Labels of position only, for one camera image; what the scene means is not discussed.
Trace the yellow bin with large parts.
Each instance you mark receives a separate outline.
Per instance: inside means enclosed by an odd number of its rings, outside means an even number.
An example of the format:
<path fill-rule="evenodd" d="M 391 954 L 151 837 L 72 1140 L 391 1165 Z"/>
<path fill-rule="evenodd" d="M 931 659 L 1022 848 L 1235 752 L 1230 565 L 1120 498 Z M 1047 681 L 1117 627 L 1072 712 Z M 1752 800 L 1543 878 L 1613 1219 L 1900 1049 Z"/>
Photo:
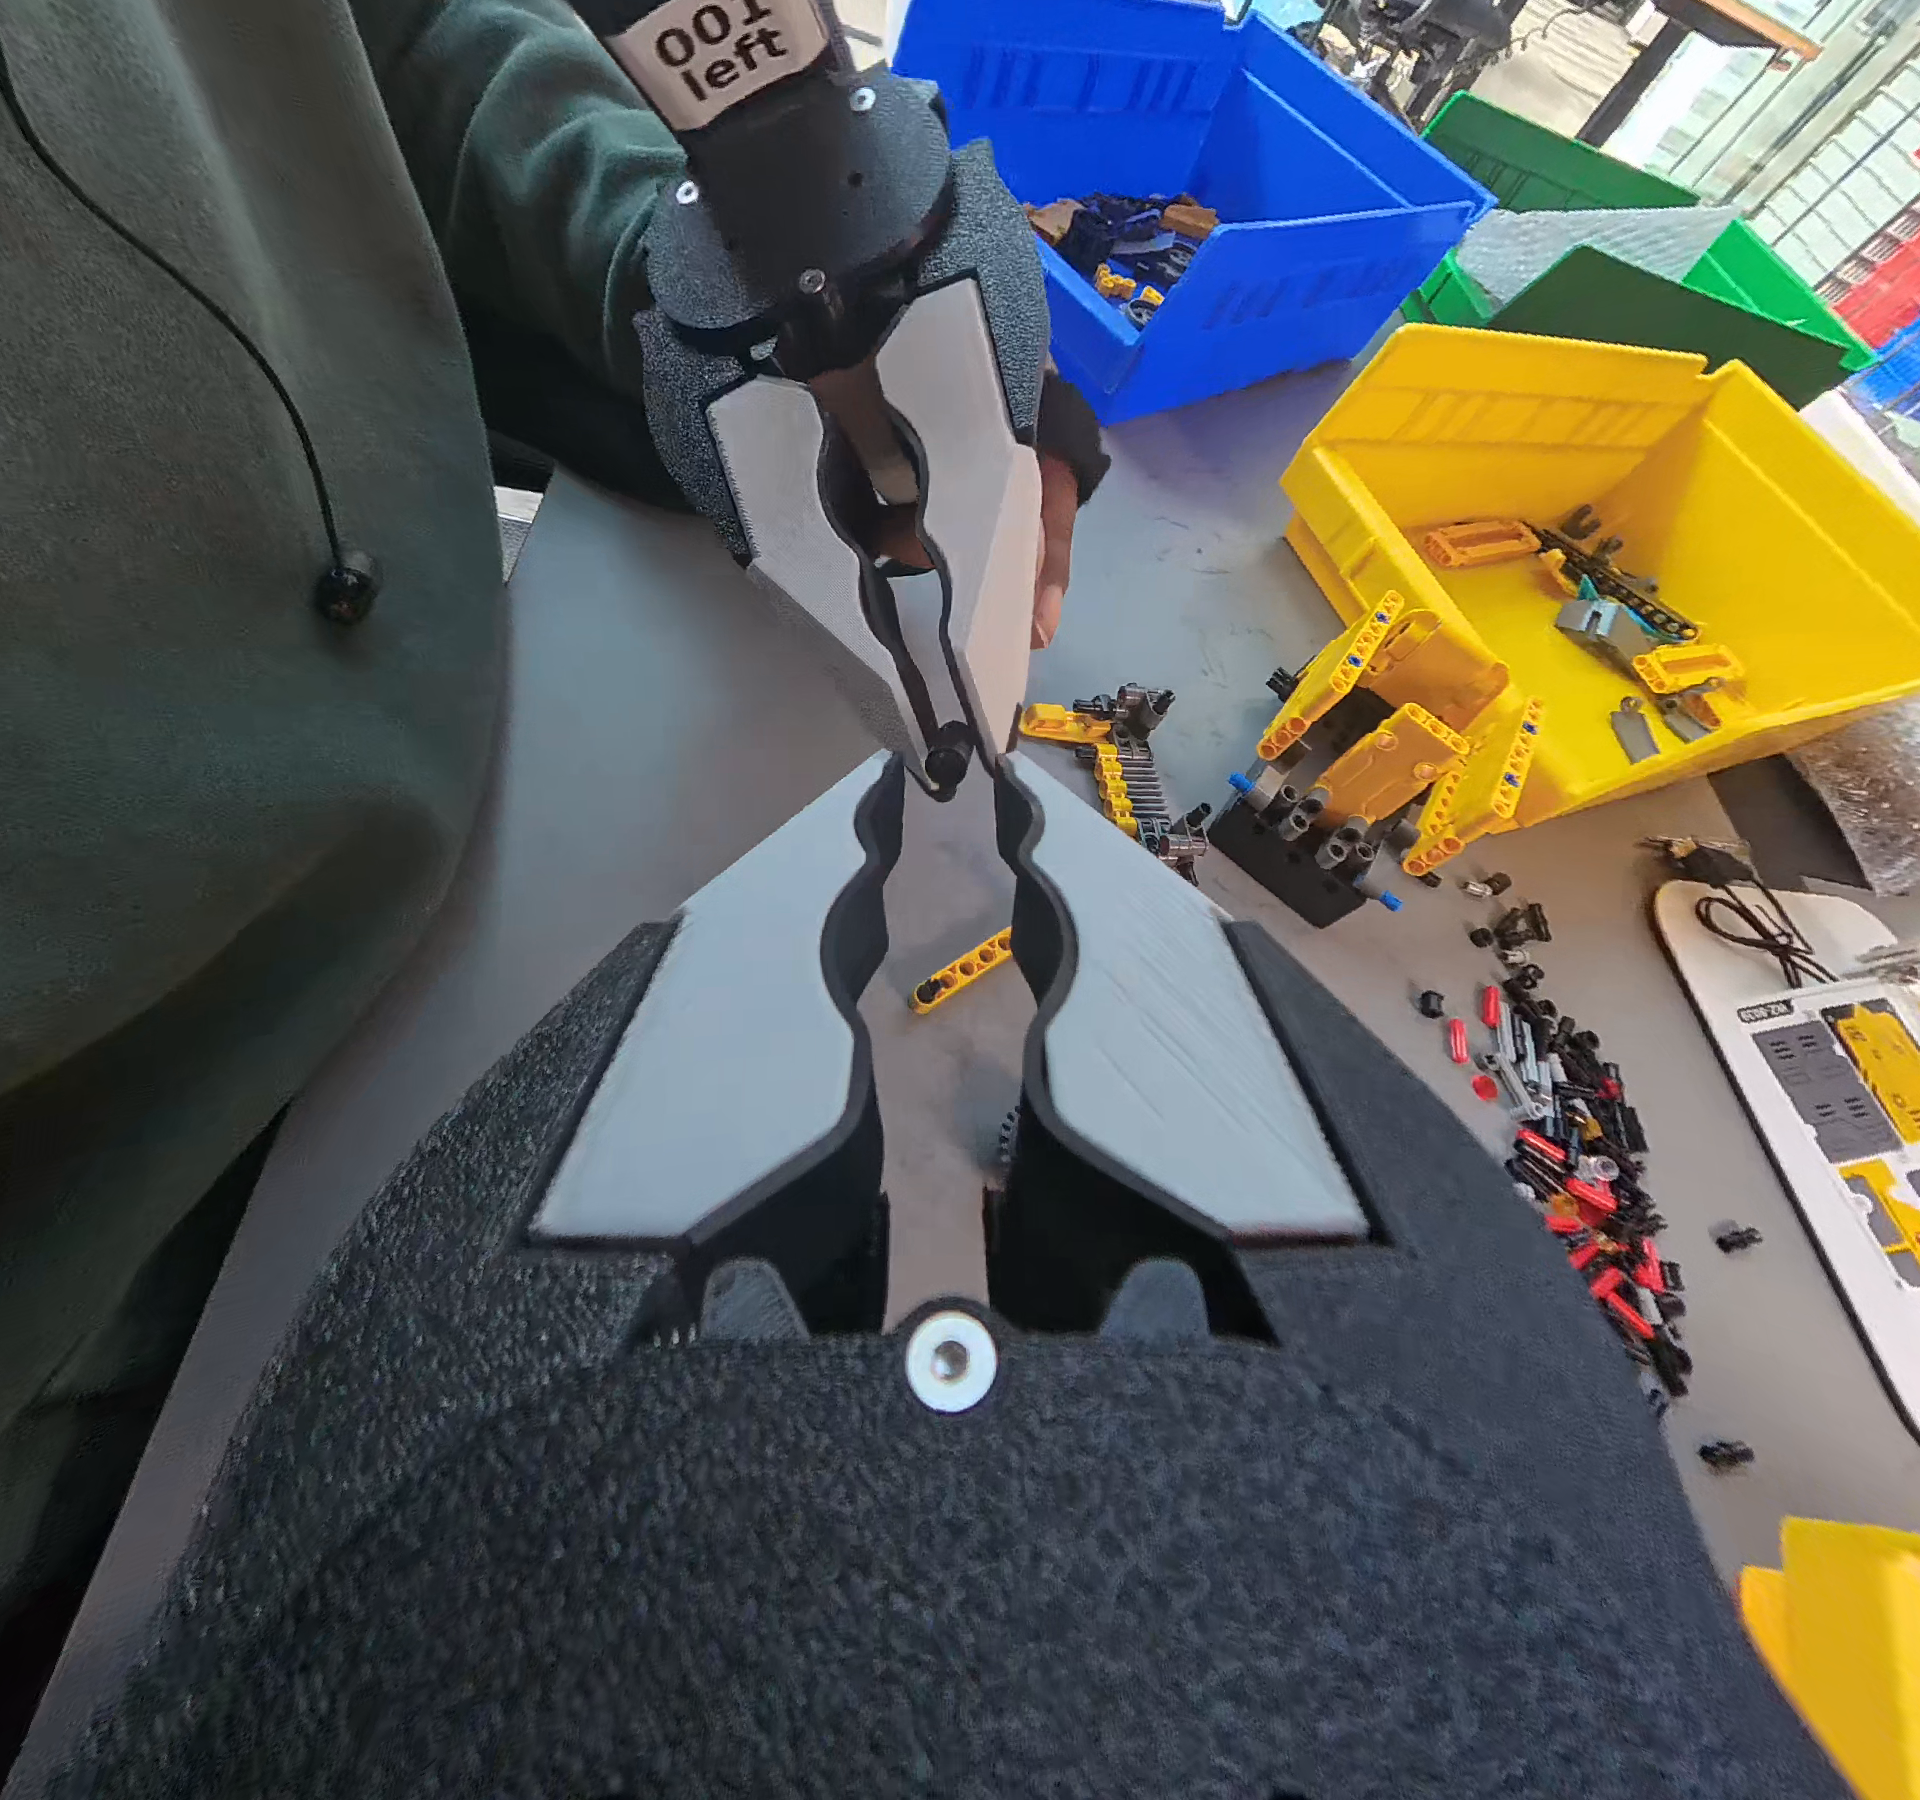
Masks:
<path fill-rule="evenodd" d="M 1740 361 L 1406 325 L 1281 492 L 1287 545 L 1370 635 L 1355 687 L 1467 743 L 1433 782 L 1418 875 L 1917 694 L 1917 520 Z M 1700 656 L 1734 666 L 1694 740 L 1555 624 L 1575 551 L 1606 541 Z"/>

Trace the heap of dark lego parts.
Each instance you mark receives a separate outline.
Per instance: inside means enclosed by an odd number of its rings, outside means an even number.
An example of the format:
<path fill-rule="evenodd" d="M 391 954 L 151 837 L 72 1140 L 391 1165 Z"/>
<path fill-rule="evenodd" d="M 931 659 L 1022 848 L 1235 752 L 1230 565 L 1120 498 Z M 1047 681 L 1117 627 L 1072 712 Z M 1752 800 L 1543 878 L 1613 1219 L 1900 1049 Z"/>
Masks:
<path fill-rule="evenodd" d="M 1200 246 L 1220 229 L 1212 207 L 1191 195 L 1087 195 L 1022 207 L 1038 243 L 1084 279 L 1133 329 L 1157 320 Z"/>

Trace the large yellow black lego model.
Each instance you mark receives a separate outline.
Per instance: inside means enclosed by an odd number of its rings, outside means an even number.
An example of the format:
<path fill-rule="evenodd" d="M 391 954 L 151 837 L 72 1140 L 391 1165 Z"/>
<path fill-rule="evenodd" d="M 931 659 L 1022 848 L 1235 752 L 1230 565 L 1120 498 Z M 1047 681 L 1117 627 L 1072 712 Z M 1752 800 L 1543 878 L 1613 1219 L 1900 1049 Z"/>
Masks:
<path fill-rule="evenodd" d="M 1409 887 L 1521 822 L 1543 694 L 1405 594 L 1378 596 L 1269 688 L 1279 708 L 1208 837 L 1309 928 L 1399 910 Z"/>

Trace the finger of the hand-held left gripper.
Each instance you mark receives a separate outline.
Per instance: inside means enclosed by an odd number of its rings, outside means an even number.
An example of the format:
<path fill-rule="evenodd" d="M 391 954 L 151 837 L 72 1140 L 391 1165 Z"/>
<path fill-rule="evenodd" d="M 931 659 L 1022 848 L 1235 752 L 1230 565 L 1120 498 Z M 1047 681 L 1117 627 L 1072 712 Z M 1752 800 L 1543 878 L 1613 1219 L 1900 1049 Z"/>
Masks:
<path fill-rule="evenodd" d="M 706 405 L 744 535 L 744 572 L 837 684 L 881 752 L 922 782 L 935 729 L 905 654 L 895 586 L 859 544 L 871 481 L 811 390 L 753 375 Z"/>
<path fill-rule="evenodd" d="M 877 350 L 881 410 L 916 468 L 916 536 L 935 611 L 908 627 L 938 723 L 963 723 L 980 769 L 1016 740 L 1041 548 L 1041 468 L 1011 425 L 974 279 L 908 301 Z"/>

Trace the yellow grey lego claw assembly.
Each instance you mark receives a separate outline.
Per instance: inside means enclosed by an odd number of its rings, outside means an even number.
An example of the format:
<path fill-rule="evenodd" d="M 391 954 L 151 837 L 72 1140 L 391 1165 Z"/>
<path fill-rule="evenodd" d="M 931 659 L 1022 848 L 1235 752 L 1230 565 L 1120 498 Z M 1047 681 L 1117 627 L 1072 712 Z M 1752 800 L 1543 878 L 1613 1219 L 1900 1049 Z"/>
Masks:
<path fill-rule="evenodd" d="M 1102 816 L 1183 884 L 1197 887 L 1212 805 L 1180 809 L 1150 748 L 1172 708 L 1172 688 L 1126 684 L 1066 708 L 1026 703 L 1016 733 L 1069 748 L 1090 775 Z"/>

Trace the person's left forearm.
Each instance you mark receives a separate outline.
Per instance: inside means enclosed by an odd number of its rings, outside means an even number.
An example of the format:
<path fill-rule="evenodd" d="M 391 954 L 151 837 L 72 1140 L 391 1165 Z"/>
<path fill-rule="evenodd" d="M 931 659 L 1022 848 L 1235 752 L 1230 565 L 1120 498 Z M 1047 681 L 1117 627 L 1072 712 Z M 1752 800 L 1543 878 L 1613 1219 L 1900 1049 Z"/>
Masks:
<path fill-rule="evenodd" d="M 692 513 L 644 416 L 644 229 L 683 152 L 565 0 L 348 0 L 489 438 Z"/>

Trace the green storage bin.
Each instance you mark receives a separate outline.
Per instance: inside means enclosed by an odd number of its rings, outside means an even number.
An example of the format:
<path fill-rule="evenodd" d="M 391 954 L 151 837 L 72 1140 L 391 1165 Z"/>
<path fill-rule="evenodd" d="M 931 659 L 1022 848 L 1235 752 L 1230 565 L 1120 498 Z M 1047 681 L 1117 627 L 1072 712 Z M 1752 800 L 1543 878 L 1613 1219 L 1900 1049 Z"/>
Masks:
<path fill-rule="evenodd" d="M 1716 207 L 1469 94 L 1451 97 L 1421 138 L 1485 185 L 1497 210 Z M 1405 298 L 1402 317 L 1406 325 L 1670 350 L 1709 366 L 1740 361 L 1798 411 L 1868 366 L 1868 346 L 1743 217 L 1683 282 L 1575 252 L 1503 307 L 1448 255 Z"/>

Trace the book stand with white base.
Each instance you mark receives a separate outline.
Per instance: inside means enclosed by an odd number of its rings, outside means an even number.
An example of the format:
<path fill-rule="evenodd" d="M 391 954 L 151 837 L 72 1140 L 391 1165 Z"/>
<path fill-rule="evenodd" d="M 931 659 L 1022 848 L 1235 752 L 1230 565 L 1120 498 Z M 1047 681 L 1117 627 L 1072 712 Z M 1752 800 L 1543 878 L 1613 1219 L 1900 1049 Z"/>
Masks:
<path fill-rule="evenodd" d="M 1746 1047 L 1734 1010 L 1749 1001 L 1831 991 L 1847 980 L 1888 985 L 1917 1001 L 1917 945 L 1901 942 L 1862 903 L 1832 894 L 1739 887 L 1713 892 L 1670 881 L 1648 903 L 1652 934 L 1740 1098 L 1749 1131 L 1809 1241 L 1897 1420 L 1917 1433 L 1917 1292 L 1885 1280 L 1871 1246 L 1847 1214 L 1818 1211 L 1812 1188 L 1786 1156 L 1792 1114 L 1764 1103 L 1764 1068 Z"/>

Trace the person's left hand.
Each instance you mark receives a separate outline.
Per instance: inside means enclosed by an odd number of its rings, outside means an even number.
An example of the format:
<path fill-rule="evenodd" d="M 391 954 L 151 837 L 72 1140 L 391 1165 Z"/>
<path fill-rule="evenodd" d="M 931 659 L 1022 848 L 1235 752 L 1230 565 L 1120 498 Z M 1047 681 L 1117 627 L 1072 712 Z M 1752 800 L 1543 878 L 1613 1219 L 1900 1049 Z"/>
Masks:
<path fill-rule="evenodd" d="M 1044 374 L 1035 453 L 1041 468 L 1041 536 L 1029 648 L 1038 654 L 1050 648 L 1060 627 L 1075 520 L 1112 468 L 1102 431 L 1084 393 L 1054 369 Z"/>

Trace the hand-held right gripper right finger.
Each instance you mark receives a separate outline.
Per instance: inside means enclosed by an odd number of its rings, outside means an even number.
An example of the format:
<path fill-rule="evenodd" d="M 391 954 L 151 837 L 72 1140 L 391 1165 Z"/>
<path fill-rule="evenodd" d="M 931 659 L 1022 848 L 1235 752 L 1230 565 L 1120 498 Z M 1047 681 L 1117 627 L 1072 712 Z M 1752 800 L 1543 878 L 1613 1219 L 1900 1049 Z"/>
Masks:
<path fill-rule="evenodd" d="M 1366 1238 L 1229 916 L 1032 757 L 998 763 L 996 836 L 1041 1128 L 1205 1238 Z"/>

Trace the bubble wrap sheet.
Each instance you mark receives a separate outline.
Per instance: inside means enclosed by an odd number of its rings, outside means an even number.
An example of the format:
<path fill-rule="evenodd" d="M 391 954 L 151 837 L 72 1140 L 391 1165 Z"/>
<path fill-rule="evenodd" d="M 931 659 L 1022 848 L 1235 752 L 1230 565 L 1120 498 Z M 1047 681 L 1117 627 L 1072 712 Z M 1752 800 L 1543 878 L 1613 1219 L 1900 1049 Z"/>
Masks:
<path fill-rule="evenodd" d="M 1917 894 L 1917 699 L 1789 755 L 1877 898 Z"/>
<path fill-rule="evenodd" d="M 1739 222 L 1734 207 L 1497 210 L 1463 237 L 1451 259 L 1503 307 L 1575 252 L 1597 252 L 1645 274 L 1683 282 Z"/>

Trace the blue storage bin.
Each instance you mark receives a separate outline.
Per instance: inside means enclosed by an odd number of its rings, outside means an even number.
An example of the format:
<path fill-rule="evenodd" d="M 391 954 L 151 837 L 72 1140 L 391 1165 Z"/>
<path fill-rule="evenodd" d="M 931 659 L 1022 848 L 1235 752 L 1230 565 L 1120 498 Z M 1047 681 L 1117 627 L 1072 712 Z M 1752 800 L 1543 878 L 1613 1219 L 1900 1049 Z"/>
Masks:
<path fill-rule="evenodd" d="M 1107 428 L 1350 361 L 1494 207 L 1279 28 L 1197 0 L 908 0 L 895 68 L 1020 204 L 1217 213 L 1144 325 L 1038 249 L 1050 356 Z"/>

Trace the yellow lego beam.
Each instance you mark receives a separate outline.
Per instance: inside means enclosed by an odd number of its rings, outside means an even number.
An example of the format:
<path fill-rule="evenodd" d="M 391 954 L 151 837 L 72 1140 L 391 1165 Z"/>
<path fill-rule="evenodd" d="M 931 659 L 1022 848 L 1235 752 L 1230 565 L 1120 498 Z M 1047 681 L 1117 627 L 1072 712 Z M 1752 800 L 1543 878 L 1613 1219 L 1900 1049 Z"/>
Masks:
<path fill-rule="evenodd" d="M 935 971 L 923 976 L 908 991 L 908 1010 L 916 1016 L 926 1016 L 1008 964 L 1011 964 L 1011 928 L 998 928 L 974 949 L 963 952 L 960 957 L 947 961 Z"/>

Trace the pile of small lego pieces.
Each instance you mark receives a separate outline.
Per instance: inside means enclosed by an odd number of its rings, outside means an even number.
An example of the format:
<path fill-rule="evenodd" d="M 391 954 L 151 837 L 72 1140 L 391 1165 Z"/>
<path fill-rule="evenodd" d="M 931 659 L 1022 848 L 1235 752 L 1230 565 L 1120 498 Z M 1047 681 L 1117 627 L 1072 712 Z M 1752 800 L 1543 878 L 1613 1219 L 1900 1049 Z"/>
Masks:
<path fill-rule="evenodd" d="M 1418 991 L 1415 1013 L 1442 1028 L 1448 1065 L 1475 1101 L 1508 1122 L 1506 1182 L 1619 1335 L 1648 1407 L 1667 1413 L 1691 1392 L 1694 1356 L 1683 1272 L 1645 1188 L 1642 1119 L 1597 1034 L 1548 995 L 1548 910 L 1512 901 L 1503 875 L 1467 881 L 1463 892 L 1494 903 L 1469 924 L 1491 971 L 1461 1004 Z"/>

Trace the heap of large lego parts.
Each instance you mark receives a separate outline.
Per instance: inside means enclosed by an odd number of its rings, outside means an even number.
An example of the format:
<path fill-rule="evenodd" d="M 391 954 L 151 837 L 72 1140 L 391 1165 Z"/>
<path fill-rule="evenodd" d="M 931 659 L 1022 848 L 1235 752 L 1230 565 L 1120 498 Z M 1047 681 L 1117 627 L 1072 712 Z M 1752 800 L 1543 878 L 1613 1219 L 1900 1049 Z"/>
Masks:
<path fill-rule="evenodd" d="M 1673 611 L 1654 578 L 1619 568 L 1619 548 L 1619 536 L 1597 535 L 1592 508 L 1560 524 L 1472 517 L 1421 536 L 1421 554 L 1442 572 L 1530 565 L 1560 594 L 1554 627 L 1624 687 L 1606 726 L 1622 757 L 1642 766 L 1663 736 L 1694 746 L 1740 720 L 1743 666 Z"/>

